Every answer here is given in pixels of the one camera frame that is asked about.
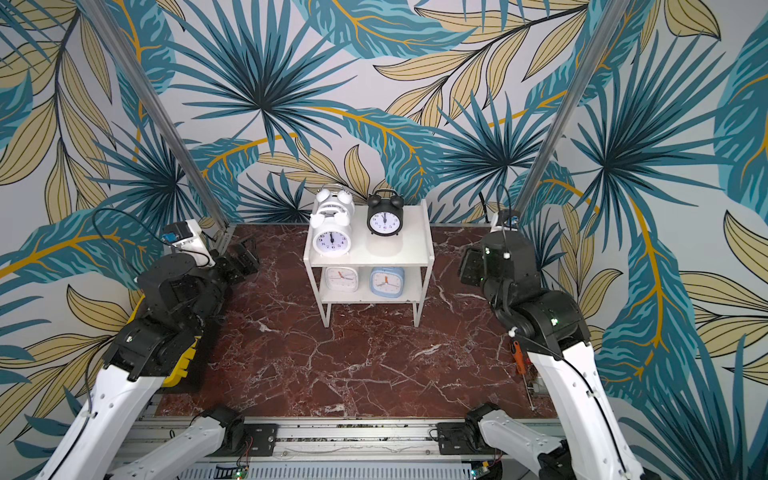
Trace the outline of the white square alarm clock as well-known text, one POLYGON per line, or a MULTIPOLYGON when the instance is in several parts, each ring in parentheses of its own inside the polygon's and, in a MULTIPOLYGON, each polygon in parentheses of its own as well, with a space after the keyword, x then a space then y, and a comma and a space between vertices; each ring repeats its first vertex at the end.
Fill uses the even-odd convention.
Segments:
POLYGON ((359 287, 359 273, 356 267, 332 266, 324 270, 325 285, 329 290, 353 293, 359 287))

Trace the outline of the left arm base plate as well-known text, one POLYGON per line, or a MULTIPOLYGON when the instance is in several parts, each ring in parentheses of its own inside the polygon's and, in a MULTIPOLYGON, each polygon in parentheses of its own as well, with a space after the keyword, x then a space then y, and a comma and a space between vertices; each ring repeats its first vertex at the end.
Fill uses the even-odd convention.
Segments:
POLYGON ((240 424, 231 435, 230 450, 243 457, 271 457, 277 433, 278 425, 274 423, 240 424))

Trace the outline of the light blue square alarm clock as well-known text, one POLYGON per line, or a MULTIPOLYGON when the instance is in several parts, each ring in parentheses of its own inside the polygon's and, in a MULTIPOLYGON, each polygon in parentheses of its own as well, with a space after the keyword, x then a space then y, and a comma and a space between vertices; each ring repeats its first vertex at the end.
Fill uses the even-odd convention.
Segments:
POLYGON ((369 278, 370 291, 379 297, 399 298, 405 286, 403 267, 373 267, 369 278))

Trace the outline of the black twin-bell alarm clock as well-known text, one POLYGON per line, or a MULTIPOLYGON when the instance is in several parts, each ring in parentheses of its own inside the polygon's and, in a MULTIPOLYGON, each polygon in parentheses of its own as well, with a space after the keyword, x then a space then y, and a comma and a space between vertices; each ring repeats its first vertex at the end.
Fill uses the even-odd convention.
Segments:
POLYGON ((393 189, 377 188, 367 199, 367 226, 381 237, 398 235, 403 226, 404 199, 393 189))

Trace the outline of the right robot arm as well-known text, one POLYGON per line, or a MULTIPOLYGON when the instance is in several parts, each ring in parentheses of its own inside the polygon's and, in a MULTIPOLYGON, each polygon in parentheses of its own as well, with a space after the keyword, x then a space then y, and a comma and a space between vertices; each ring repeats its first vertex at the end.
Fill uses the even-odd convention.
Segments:
POLYGON ((540 479, 654 479, 621 432, 599 378, 586 320, 567 293, 542 286, 533 244, 497 227, 466 250, 463 284, 477 286, 544 381, 565 434, 558 440, 486 403, 465 417, 474 447, 498 450, 540 479))

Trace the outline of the white chrome twin-bell alarm clock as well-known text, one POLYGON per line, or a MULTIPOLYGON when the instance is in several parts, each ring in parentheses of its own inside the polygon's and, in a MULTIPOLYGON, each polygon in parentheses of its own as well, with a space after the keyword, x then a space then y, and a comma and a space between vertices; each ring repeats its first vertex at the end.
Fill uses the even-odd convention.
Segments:
POLYGON ((310 216, 310 225, 318 228, 326 219, 335 224, 347 227, 351 224, 355 204, 353 195, 344 189, 331 191, 321 189, 315 197, 317 208, 310 216))

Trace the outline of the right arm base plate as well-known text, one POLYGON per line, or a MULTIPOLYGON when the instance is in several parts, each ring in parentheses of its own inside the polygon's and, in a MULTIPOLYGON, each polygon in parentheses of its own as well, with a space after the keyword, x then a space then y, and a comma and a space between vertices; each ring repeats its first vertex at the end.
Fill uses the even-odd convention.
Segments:
POLYGON ((494 455, 496 450, 487 445, 472 427, 464 422, 436 424, 436 441, 441 455, 494 455))

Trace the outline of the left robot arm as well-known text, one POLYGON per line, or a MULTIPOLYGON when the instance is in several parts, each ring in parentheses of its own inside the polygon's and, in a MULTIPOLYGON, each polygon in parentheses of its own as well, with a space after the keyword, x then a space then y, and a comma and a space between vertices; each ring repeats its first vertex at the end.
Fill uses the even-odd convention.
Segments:
POLYGON ((113 461, 139 414, 210 324, 220 320, 234 285, 257 273, 254 246, 224 254, 179 251, 162 256, 138 277, 144 293, 135 318, 104 355, 83 406, 41 479, 172 479, 221 449, 235 451, 243 420, 216 407, 152 452, 122 466, 113 461))

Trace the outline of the white matte twin-bell alarm clock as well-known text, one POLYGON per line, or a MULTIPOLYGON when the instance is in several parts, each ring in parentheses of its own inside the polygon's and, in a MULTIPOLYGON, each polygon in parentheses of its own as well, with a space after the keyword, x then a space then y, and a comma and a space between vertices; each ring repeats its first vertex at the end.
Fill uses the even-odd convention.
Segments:
POLYGON ((339 257, 352 247, 351 215, 340 206, 323 206, 310 216, 311 245, 325 257, 339 257))

